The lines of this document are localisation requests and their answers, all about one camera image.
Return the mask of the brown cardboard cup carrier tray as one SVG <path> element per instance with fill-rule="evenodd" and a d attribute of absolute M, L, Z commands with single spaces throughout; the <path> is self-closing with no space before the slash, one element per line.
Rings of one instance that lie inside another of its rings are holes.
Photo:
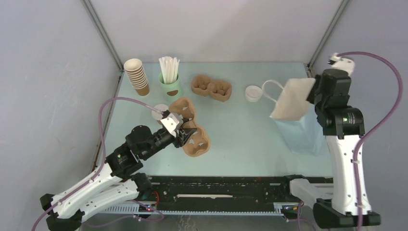
<path fill-rule="evenodd" d="M 196 131 L 188 139 L 187 143 L 182 147 L 185 154 L 190 157 L 198 157 L 209 151 L 211 140 L 206 130 L 196 122 L 196 109 L 190 98 L 182 97 L 171 103 L 170 112 L 182 116 L 186 122 L 182 128 L 195 128 Z"/>

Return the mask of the white paper bag with handles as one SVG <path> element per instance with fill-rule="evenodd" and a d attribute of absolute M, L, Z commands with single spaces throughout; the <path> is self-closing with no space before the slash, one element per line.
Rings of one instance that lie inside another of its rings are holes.
<path fill-rule="evenodd" d="M 270 117 L 286 121 L 300 120 L 308 112 L 309 101 L 307 98 L 315 82 L 314 78 L 291 78 L 283 86 L 273 79 L 265 81 L 261 87 L 262 93 L 275 103 Z M 268 83 L 273 83 L 281 89 L 277 100 L 266 93 L 265 86 Z"/>

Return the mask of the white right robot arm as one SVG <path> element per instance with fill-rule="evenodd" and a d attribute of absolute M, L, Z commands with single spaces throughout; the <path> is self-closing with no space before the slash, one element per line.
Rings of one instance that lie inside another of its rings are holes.
<path fill-rule="evenodd" d="M 378 226 L 380 214 L 373 212 L 365 192 L 362 148 L 365 135 L 362 112 L 350 106 L 351 77 L 344 70 L 329 68 L 316 76 L 307 97 L 315 106 L 317 121 L 328 144 L 333 169 L 333 196 L 324 199 L 304 177 L 294 177 L 280 187 L 285 201 L 299 198 L 312 208 L 322 229 Z"/>

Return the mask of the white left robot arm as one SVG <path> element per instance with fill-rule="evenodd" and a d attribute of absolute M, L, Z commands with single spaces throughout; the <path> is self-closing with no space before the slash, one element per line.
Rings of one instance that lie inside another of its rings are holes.
<path fill-rule="evenodd" d="M 184 146 L 198 130 L 186 127 L 186 119 L 167 117 L 162 122 L 162 128 L 155 133 L 148 126 L 136 126 L 125 142 L 107 156 L 103 166 L 69 190 L 43 195 L 40 202 L 48 215 L 48 229 L 75 231 L 90 217 L 113 205 L 149 199 L 152 184 L 146 174 L 139 172 L 142 161 L 171 144 L 176 148 Z"/>

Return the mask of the white plastic cup lid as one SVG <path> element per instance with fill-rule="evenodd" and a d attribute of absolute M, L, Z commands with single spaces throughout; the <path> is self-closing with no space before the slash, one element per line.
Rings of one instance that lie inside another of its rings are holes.
<path fill-rule="evenodd" d="M 160 111 L 160 112 L 152 111 L 152 117 L 157 121 L 160 121 L 163 118 L 162 112 L 169 109 L 168 105 L 166 104 L 158 104 L 154 106 L 154 108 Z"/>

